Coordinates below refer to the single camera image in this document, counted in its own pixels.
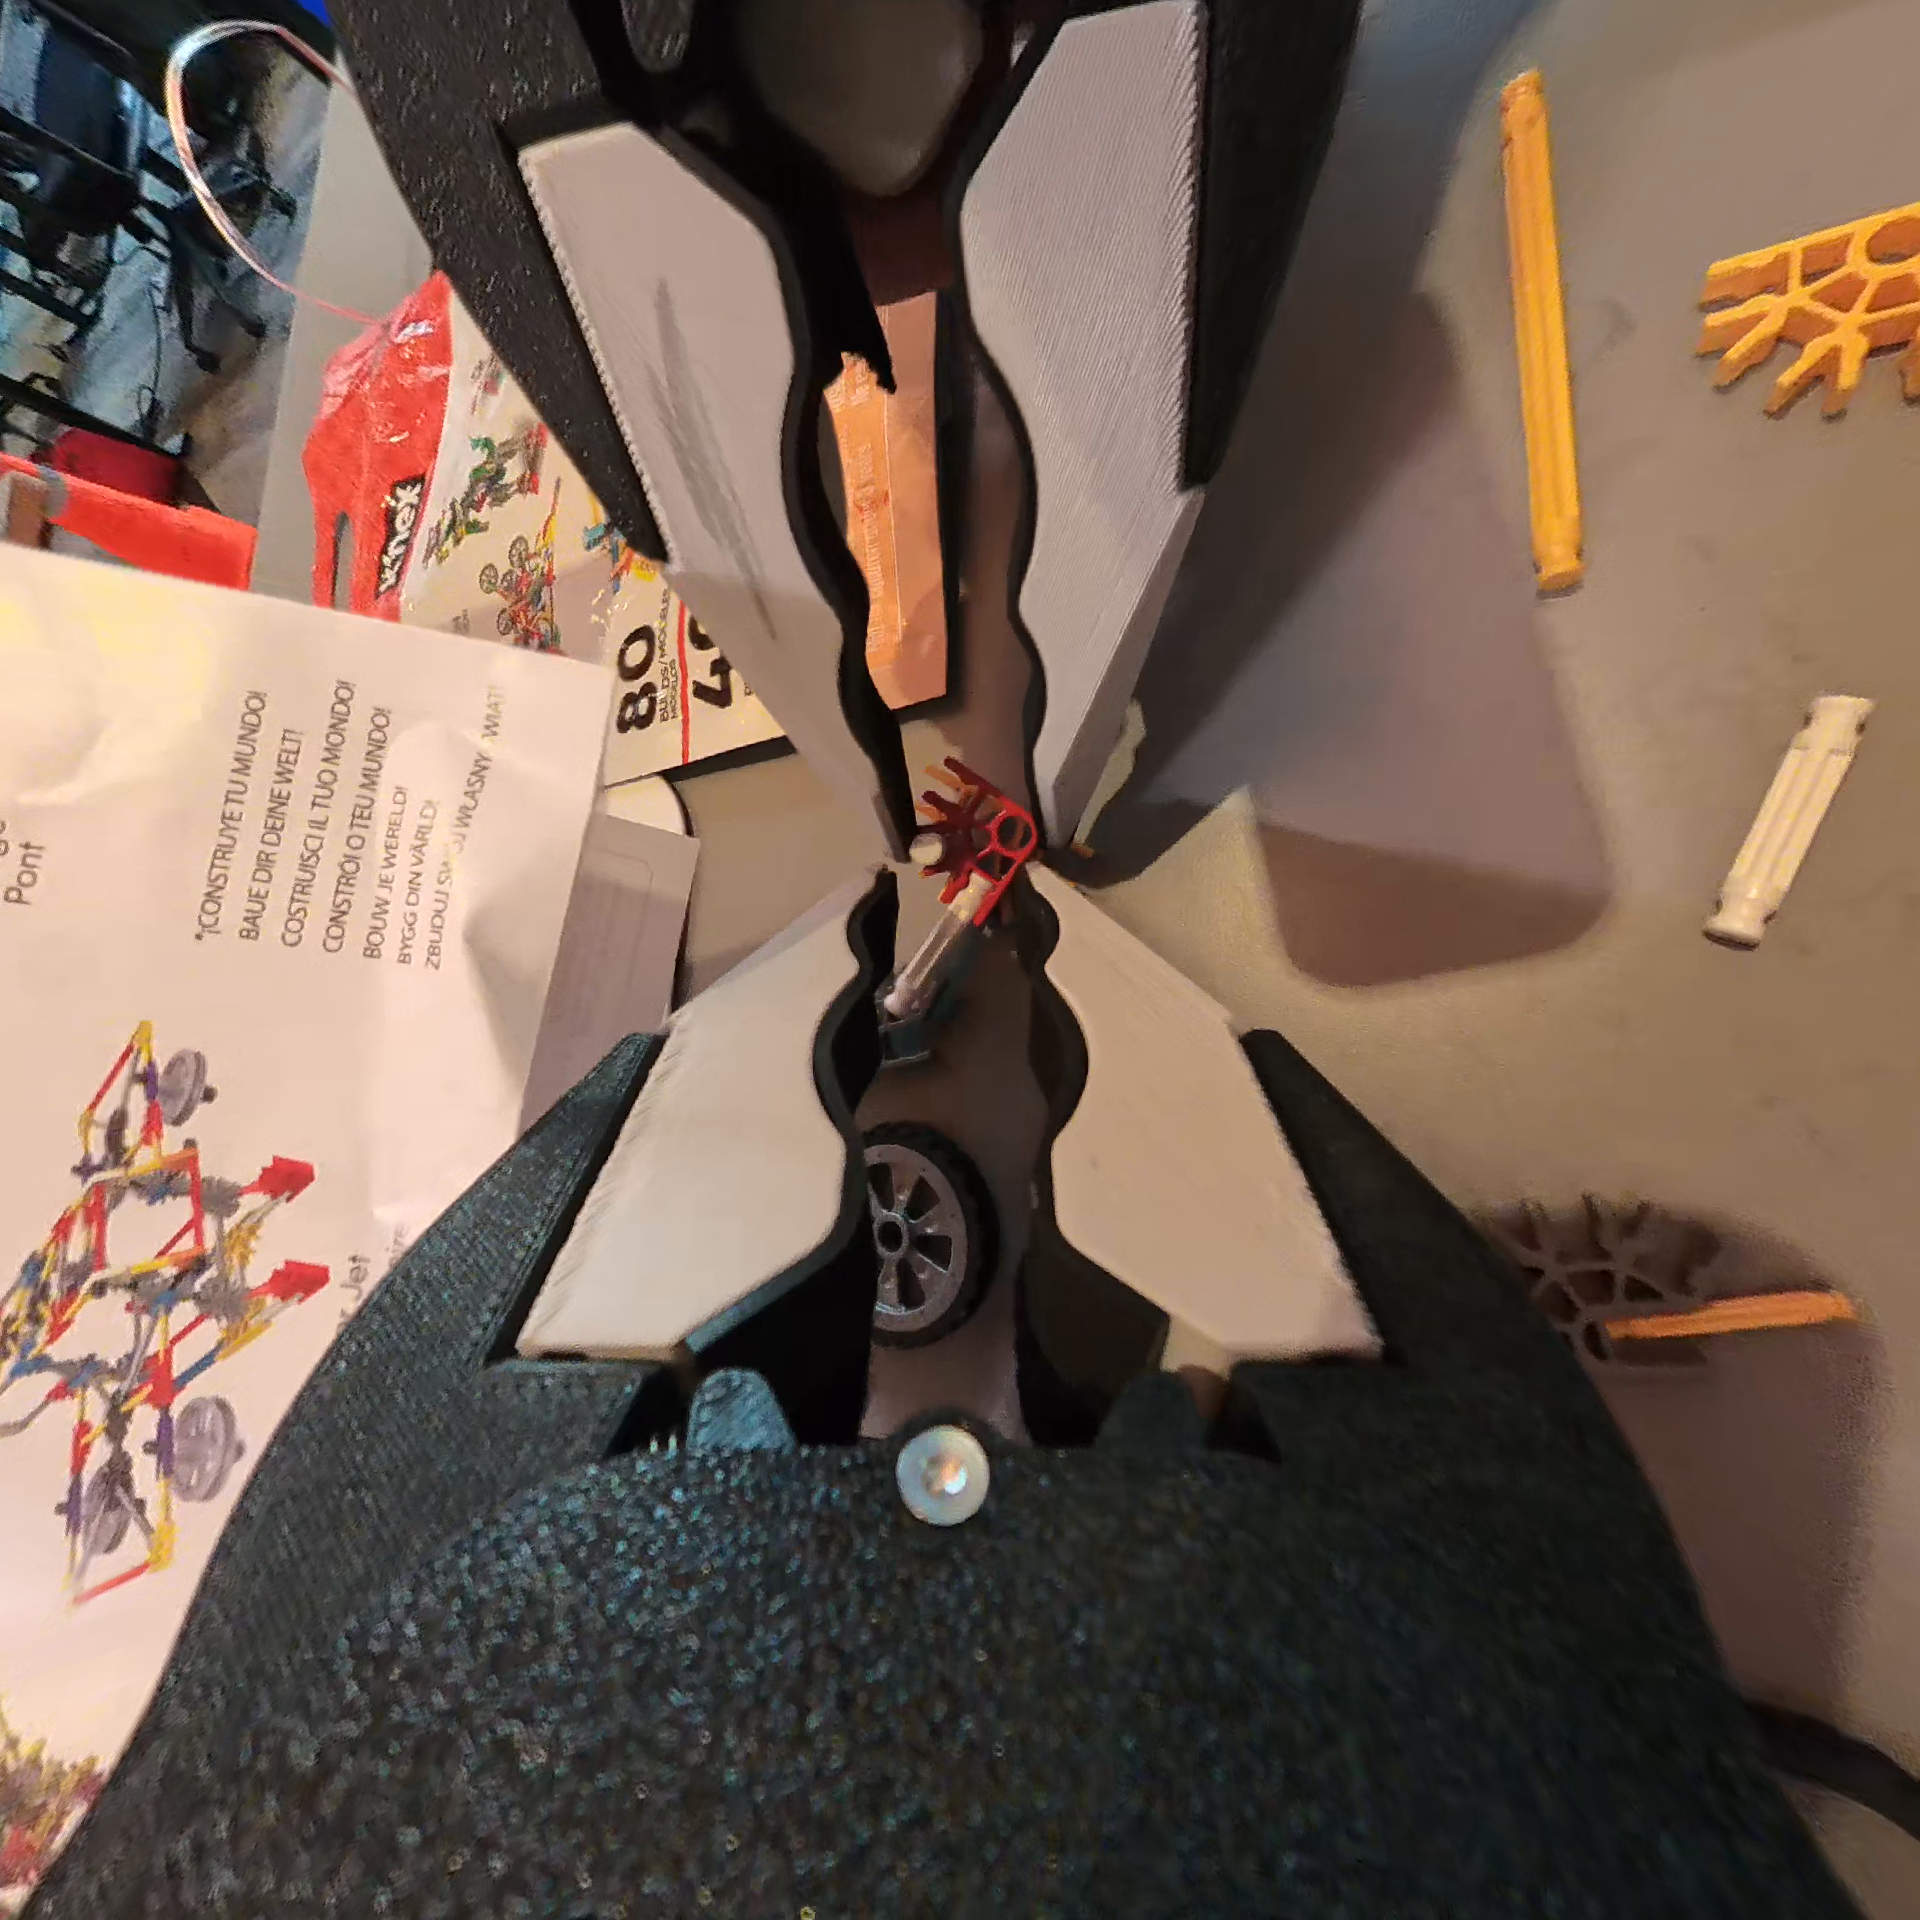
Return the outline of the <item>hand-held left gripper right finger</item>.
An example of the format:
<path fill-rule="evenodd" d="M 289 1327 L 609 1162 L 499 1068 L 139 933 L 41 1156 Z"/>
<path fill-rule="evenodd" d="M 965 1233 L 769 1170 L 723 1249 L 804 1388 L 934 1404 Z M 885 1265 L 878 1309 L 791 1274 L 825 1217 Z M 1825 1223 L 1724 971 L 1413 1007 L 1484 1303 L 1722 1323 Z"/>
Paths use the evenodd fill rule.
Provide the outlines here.
<path fill-rule="evenodd" d="M 1362 1305 L 1231 1015 L 1054 872 L 1042 980 L 1086 1052 L 1046 1151 L 1068 1249 L 1169 1319 L 1166 1369 L 1377 1361 Z"/>

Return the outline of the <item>black rubber tyre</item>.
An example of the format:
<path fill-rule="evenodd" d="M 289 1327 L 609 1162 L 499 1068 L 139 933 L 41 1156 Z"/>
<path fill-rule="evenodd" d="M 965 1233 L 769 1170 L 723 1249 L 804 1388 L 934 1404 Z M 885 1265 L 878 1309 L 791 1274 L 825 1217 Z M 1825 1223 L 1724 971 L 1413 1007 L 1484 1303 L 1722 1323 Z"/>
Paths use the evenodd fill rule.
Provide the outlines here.
<path fill-rule="evenodd" d="M 1821 1720 L 1750 1699 L 1745 1709 L 1766 1765 L 1802 1786 L 1844 1797 L 1909 1836 L 1917 1833 L 1917 1778 L 1902 1763 Z"/>

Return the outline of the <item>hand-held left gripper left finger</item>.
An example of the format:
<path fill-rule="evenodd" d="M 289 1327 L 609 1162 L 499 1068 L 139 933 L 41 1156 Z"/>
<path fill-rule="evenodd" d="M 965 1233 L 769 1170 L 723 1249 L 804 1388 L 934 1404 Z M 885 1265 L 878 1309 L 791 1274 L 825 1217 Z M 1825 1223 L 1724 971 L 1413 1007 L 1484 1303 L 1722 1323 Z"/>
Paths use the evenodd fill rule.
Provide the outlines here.
<path fill-rule="evenodd" d="M 862 872 L 673 1015 L 519 1355 L 701 1353 L 843 1244 L 895 919 L 895 872 Z"/>

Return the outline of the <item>yellow half-round connector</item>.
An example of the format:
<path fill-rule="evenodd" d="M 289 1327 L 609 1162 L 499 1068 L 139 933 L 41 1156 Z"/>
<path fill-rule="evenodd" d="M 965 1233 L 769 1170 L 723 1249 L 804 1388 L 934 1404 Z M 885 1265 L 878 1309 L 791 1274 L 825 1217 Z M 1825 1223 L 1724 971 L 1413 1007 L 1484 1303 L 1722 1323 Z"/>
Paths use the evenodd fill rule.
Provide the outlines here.
<path fill-rule="evenodd" d="M 1902 401 L 1917 403 L 1917 207 L 1876 210 L 1715 260 L 1699 292 L 1697 357 L 1726 391 L 1783 359 L 1765 397 L 1780 417 L 1818 396 L 1843 417 L 1869 361 L 1883 359 Z"/>

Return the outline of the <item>red corner connector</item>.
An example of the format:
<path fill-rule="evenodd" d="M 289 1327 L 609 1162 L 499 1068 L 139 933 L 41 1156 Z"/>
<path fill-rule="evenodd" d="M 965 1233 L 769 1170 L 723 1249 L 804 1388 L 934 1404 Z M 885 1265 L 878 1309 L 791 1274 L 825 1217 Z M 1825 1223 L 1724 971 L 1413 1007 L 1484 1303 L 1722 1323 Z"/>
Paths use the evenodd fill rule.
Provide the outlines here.
<path fill-rule="evenodd" d="M 926 768 L 908 860 L 942 888 L 942 908 L 985 928 L 1039 847 L 1033 816 L 995 781 L 946 757 Z"/>

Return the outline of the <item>colourful construction toy bag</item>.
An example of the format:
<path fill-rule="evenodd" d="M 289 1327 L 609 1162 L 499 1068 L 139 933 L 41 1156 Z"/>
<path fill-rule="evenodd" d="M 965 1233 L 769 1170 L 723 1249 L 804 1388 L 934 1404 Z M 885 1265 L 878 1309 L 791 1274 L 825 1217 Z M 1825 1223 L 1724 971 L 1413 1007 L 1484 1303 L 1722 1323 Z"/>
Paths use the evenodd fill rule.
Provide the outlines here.
<path fill-rule="evenodd" d="M 945 531 L 956 347 L 938 296 L 887 304 L 885 394 L 829 385 L 869 666 L 899 713 L 949 693 Z M 303 444 L 319 607 L 615 669 L 604 780 L 628 785 L 783 744 L 765 705 L 615 525 L 534 405 L 431 273 L 325 368 Z"/>

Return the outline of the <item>instruction sheet with model pictures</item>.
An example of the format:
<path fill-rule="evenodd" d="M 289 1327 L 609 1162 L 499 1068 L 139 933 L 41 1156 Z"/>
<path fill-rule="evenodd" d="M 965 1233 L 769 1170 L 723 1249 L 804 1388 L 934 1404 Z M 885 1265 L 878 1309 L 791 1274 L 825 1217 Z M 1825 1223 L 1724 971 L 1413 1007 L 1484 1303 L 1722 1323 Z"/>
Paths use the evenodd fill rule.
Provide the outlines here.
<path fill-rule="evenodd" d="M 5 1733 L 125 1749 L 237 1495 L 514 1138 L 611 673 L 5 548 Z"/>

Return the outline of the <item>clear plastic loop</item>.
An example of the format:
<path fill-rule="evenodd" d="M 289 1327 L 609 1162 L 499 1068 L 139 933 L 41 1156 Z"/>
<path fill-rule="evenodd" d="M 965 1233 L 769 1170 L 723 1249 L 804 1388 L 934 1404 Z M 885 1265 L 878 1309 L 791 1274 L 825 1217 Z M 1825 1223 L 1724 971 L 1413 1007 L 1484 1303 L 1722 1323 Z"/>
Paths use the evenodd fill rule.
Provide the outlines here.
<path fill-rule="evenodd" d="M 265 36 L 277 42 L 293 60 L 306 69 L 314 77 L 323 80 L 335 97 L 348 98 L 349 104 L 359 105 L 359 93 L 353 80 L 338 69 L 334 61 L 325 60 L 316 53 L 300 34 L 278 23 L 255 16 L 241 16 L 241 18 L 219 18 L 210 20 L 187 34 L 183 34 L 171 48 L 165 60 L 161 91 L 162 91 L 162 116 L 169 130 L 169 137 L 175 149 L 175 165 L 185 178 L 185 187 L 193 202 L 198 207 L 201 215 L 205 215 L 209 227 L 218 233 L 223 242 L 228 255 L 237 259 L 254 277 L 269 284 L 281 296 L 300 304 L 316 307 L 338 320 L 348 320 L 362 329 L 383 329 L 383 317 L 364 314 L 348 304 L 335 304 L 325 299 L 323 296 L 310 296 L 289 280 L 274 275 L 268 264 L 251 250 L 247 239 L 228 217 L 223 203 L 212 194 L 209 180 L 203 178 L 201 165 L 193 152 L 190 128 L 187 128 L 187 98 L 185 98 L 185 83 L 190 67 L 215 50 L 218 45 L 226 45 L 228 42 Z"/>

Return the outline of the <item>short yellow toy rod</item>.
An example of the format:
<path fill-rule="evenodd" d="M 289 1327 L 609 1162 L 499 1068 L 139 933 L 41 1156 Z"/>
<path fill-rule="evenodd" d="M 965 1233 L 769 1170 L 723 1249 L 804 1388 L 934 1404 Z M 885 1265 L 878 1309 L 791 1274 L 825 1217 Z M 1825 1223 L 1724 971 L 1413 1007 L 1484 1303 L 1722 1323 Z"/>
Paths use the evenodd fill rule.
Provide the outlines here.
<path fill-rule="evenodd" d="M 1622 1312 L 1599 1321 L 1612 1345 L 1735 1338 L 1748 1333 L 1857 1327 L 1863 1309 L 1846 1295 L 1825 1287 L 1793 1287 L 1729 1295 L 1692 1307 Z"/>

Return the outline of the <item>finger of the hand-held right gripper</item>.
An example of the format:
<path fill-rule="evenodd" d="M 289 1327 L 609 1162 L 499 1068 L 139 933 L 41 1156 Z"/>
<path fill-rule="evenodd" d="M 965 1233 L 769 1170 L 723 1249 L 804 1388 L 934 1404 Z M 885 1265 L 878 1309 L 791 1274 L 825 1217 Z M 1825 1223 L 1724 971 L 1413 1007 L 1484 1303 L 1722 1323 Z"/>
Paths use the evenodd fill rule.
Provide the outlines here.
<path fill-rule="evenodd" d="M 799 267 L 769 207 L 631 124 L 519 153 L 665 573 L 814 772 L 906 857 L 914 800 L 869 669 L 871 595 L 827 487 Z"/>
<path fill-rule="evenodd" d="M 1065 16 L 958 202 L 966 316 L 1028 469 L 1012 610 L 1051 841 L 1094 796 L 1202 506 L 1183 461 L 1206 50 L 1194 2 Z"/>

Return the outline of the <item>grey toy wheel with tyre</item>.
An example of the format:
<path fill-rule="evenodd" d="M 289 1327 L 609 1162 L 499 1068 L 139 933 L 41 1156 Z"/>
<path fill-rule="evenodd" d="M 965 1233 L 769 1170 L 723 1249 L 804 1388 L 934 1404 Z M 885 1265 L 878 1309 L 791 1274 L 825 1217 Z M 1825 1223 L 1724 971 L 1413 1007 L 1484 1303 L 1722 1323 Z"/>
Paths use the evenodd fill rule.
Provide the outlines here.
<path fill-rule="evenodd" d="M 879 1122 L 862 1136 L 878 1257 L 873 1343 L 926 1348 L 982 1305 L 1002 1253 L 993 1194 L 972 1156 L 921 1122 Z"/>

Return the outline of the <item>orange traffic cone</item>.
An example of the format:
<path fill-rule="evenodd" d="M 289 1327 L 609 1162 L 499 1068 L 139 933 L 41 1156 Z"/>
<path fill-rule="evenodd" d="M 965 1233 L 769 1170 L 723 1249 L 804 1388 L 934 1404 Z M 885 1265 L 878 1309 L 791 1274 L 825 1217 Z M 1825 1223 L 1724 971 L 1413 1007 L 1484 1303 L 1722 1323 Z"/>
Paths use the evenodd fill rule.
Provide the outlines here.
<path fill-rule="evenodd" d="M 241 520 L 165 506 L 9 453 L 2 476 L 5 541 L 46 546 L 61 532 L 117 564 L 237 593 L 251 587 L 255 531 Z"/>

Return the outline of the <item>long yellow toy rod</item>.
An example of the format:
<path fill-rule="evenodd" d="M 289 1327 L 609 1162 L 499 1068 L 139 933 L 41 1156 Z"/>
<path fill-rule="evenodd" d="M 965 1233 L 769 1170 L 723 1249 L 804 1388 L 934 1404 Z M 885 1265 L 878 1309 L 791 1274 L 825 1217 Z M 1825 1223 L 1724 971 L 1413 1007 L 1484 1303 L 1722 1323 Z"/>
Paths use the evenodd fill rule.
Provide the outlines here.
<path fill-rule="evenodd" d="M 1582 506 L 1550 115 L 1537 69 L 1499 91 L 1499 163 L 1530 552 L 1538 591 L 1569 593 L 1585 577 Z"/>

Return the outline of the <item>short white toy rod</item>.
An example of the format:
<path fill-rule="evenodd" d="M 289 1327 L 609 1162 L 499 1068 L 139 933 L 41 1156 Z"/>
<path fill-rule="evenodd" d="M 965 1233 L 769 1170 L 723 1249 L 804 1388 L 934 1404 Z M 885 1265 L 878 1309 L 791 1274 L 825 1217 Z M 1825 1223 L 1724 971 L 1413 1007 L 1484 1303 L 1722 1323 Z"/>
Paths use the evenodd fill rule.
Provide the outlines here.
<path fill-rule="evenodd" d="M 1756 949 L 1778 917 L 1818 829 L 1857 760 L 1874 703 L 1825 693 L 1809 707 L 1747 829 L 1700 933 Z"/>

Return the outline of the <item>black office chair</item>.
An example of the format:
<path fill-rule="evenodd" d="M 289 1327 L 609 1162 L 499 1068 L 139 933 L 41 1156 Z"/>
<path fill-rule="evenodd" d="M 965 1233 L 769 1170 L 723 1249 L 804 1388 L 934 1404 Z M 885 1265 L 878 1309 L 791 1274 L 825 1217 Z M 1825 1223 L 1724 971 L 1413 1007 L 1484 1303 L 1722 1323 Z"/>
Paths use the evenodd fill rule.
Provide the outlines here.
<path fill-rule="evenodd" d="M 330 93 L 274 32 L 221 39 L 162 108 L 203 4 L 5 4 L 5 444 L 70 427 L 165 450 L 277 370 Z M 223 227 L 265 264 L 254 273 Z"/>

